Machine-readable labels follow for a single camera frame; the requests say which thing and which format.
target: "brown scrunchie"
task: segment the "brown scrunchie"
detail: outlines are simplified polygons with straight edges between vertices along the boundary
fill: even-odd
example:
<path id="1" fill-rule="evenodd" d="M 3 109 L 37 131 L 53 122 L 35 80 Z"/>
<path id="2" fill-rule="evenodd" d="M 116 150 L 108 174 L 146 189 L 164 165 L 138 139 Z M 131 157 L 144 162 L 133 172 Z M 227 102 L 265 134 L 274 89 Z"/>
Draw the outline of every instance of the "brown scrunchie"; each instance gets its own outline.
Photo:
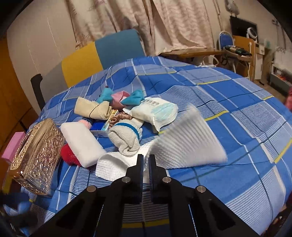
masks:
<path id="1" fill-rule="evenodd" d="M 122 119 L 131 120 L 132 118 L 133 118 L 132 116 L 126 114 L 125 112 L 120 112 L 111 118 L 111 120 L 109 121 L 109 124 L 110 126 L 113 126 Z"/>

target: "blue plaid bedsheet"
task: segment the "blue plaid bedsheet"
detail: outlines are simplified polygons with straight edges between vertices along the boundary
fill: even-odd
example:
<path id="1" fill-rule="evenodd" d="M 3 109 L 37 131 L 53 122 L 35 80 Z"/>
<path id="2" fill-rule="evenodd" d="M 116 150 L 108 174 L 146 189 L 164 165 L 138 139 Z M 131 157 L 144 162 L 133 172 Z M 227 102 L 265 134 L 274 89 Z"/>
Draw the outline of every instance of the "blue plaid bedsheet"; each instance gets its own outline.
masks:
<path id="1" fill-rule="evenodd" d="M 143 57 L 114 65 L 54 96 L 35 123 L 52 118 L 60 126 L 80 120 L 74 114 L 77 98 L 95 100 L 105 86 L 114 92 L 131 93 L 140 89 L 145 96 L 176 103 L 176 120 L 188 104 L 196 106 L 226 150 L 228 162 L 170 169 L 169 175 L 185 186 L 206 186 L 257 233 L 269 226 L 292 189 L 292 114 L 279 100 L 226 69 Z M 153 140 L 155 135 L 150 124 L 145 123 L 141 144 Z M 117 151 L 109 139 L 98 138 L 98 141 L 107 152 Z M 86 169 L 61 164 L 58 188 L 51 198 L 35 198 L 30 194 L 35 199 L 32 209 L 42 222 L 87 186 L 103 187 L 111 183 L 96 177 L 94 166 Z M 143 190 L 142 204 L 125 208 L 122 235 L 142 234 L 141 227 L 145 226 L 147 234 L 169 236 L 167 206 L 150 202 L 149 185 L 144 184 Z"/>

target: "face mask package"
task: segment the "face mask package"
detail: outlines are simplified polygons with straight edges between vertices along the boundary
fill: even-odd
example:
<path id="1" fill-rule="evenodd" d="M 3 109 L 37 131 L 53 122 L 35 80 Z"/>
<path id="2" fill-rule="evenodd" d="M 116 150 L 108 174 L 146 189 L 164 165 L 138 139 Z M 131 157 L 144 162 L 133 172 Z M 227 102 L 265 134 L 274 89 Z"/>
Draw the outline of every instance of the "face mask package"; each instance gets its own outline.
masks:
<path id="1" fill-rule="evenodd" d="M 146 97 L 138 106 L 126 107 L 123 110 L 134 118 L 152 124 L 158 132 L 162 126 L 174 121 L 178 114 L 176 104 L 152 97 Z"/>

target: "gold cosmetic bag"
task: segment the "gold cosmetic bag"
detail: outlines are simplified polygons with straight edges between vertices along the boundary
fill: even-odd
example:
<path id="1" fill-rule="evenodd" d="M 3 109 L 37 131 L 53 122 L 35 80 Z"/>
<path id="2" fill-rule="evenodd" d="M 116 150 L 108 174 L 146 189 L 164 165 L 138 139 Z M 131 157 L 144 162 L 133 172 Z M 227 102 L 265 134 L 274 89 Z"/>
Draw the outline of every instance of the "gold cosmetic bag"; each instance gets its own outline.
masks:
<path id="1" fill-rule="evenodd" d="M 36 124 L 23 138 L 8 175 L 32 193 L 48 195 L 64 141 L 52 119 Z"/>

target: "pink box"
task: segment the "pink box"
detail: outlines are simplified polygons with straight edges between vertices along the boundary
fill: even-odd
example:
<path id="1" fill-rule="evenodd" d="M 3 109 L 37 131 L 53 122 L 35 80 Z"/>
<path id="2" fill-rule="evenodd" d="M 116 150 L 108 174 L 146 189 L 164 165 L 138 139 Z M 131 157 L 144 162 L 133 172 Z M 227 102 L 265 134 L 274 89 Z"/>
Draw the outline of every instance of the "pink box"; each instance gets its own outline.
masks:
<path id="1" fill-rule="evenodd" d="M 13 158 L 15 156 L 15 153 L 22 141 L 22 139 L 25 137 L 25 132 L 16 132 L 13 137 L 11 138 L 8 146 L 6 147 L 2 158 L 6 159 L 9 163 L 13 161 Z"/>

